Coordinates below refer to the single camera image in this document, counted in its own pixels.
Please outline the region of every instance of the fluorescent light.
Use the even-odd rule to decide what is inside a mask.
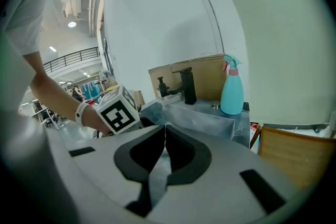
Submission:
[[[77,24],[75,23],[75,22],[69,22],[68,23],[68,26],[70,27],[70,28],[73,28],[73,27],[75,27]]]

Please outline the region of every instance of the white wristband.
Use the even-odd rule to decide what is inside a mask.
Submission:
[[[88,106],[88,104],[86,103],[82,103],[77,107],[77,111],[75,114],[75,119],[76,119],[76,123],[77,125],[84,127],[83,122],[82,122],[82,117],[83,117],[83,112],[84,109]]]

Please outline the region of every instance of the white cube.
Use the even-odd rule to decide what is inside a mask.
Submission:
[[[134,97],[119,85],[102,98],[97,113],[114,134],[120,134],[140,121],[136,107]]]

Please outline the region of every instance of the balcony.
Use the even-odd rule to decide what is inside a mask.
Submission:
[[[74,68],[82,63],[89,63],[100,59],[98,47],[74,52],[53,61],[45,63],[44,70],[47,74],[56,74],[68,68]]]

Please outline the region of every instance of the shirt sleeve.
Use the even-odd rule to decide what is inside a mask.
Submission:
[[[9,42],[21,55],[39,51],[39,32],[46,0],[23,0],[6,29]]]

